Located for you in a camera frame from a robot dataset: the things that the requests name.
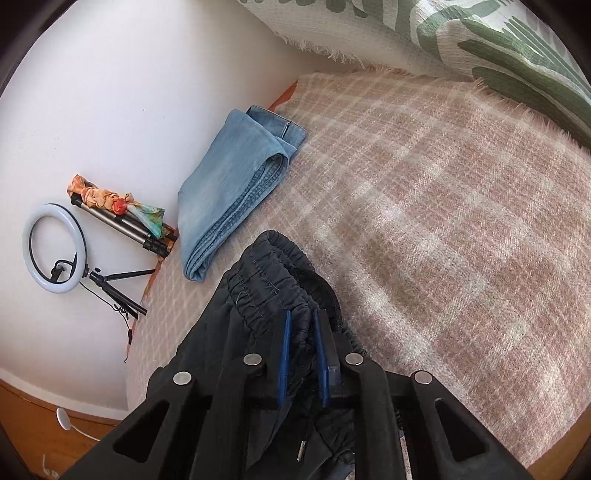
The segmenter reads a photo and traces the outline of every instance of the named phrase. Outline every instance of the wooden floor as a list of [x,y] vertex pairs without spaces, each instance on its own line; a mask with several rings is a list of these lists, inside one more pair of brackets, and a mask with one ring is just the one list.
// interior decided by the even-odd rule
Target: wooden floor
[[[72,424],[96,438],[103,438],[119,422],[68,411]],[[57,422],[56,406],[26,395],[0,381],[0,423],[31,472],[52,478],[61,475],[96,442],[75,430],[63,430]]]

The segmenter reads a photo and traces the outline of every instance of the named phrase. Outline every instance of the metal rivet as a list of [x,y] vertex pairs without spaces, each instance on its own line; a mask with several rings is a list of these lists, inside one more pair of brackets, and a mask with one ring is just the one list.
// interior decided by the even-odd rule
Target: metal rivet
[[244,356],[244,363],[247,365],[258,365],[262,362],[262,357],[258,353],[249,353]]
[[421,370],[414,374],[414,379],[417,383],[420,383],[422,385],[429,385],[429,383],[431,383],[433,380],[433,376],[429,372]]
[[191,381],[191,374],[189,372],[178,372],[174,374],[173,382],[177,385],[186,385]]
[[358,353],[349,353],[345,357],[345,362],[349,365],[361,365],[363,363],[363,355]]

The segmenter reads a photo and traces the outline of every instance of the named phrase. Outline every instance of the ring light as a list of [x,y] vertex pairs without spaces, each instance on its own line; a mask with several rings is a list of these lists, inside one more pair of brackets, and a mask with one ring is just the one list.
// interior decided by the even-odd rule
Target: ring light
[[[70,272],[70,278],[64,281],[52,281],[52,279],[46,277],[43,272],[37,266],[33,257],[33,248],[31,245],[33,239],[33,229],[37,222],[43,217],[53,217],[63,223],[70,236],[74,240],[76,246],[76,256],[72,263],[72,271]],[[49,290],[53,293],[65,293],[70,291],[80,283],[80,280],[84,276],[86,268],[86,241],[82,234],[82,229],[78,224],[78,221],[65,207],[56,203],[46,203],[42,205],[36,212],[34,212],[27,223],[22,233],[22,253],[25,259],[25,265],[31,276],[35,281],[42,286],[44,289]]]

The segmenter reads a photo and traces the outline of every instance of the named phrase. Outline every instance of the tripod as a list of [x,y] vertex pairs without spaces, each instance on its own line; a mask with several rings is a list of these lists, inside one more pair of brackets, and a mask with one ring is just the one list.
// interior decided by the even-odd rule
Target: tripod
[[100,287],[109,297],[111,297],[121,307],[122,313],[129,313],[133,318],[137,319],[138,314],[146,315],[148,311],[139,303],[134,302],[128,296],[122,294],[119,290],[109,284],[111,280],[121,280],[123,278],[141,277],[142,275],[151,275],[152,270],[139,270],[136,272],[115,273],[112,275],[101,275],[100,268],[95,268],[88,277]]

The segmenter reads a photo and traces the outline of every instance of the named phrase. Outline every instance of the blue jeans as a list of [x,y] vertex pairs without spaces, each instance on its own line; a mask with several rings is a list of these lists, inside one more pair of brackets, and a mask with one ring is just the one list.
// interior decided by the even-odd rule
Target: blue jeans
[[306,131],[258,106],[233,110],[178,193],[183,273],[203,281],[226,238],[283,179]]

